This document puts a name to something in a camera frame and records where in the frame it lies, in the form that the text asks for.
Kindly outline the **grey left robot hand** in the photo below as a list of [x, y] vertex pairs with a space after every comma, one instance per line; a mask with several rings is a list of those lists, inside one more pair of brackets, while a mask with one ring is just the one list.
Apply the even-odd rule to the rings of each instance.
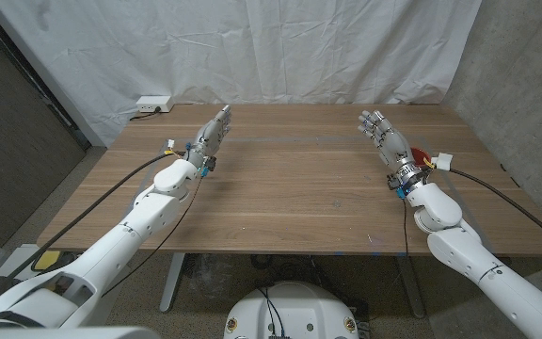
[[184, 160], [201, 168], [220, 148], [224, 136], [231, 130], [231, 106], [225, 105], [210, 121], [197, 132]]

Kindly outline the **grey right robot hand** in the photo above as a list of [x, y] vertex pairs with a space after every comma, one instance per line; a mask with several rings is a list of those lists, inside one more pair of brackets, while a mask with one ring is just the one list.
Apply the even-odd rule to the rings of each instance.
[[391, 170], [390, 188], [411, 189], [423, 183], [423, 171], [415, 159], [407, 139], [392, 126], [380, 111], [363, 110], [359, 115], [358, 130], [379, 150], [380, 159]]

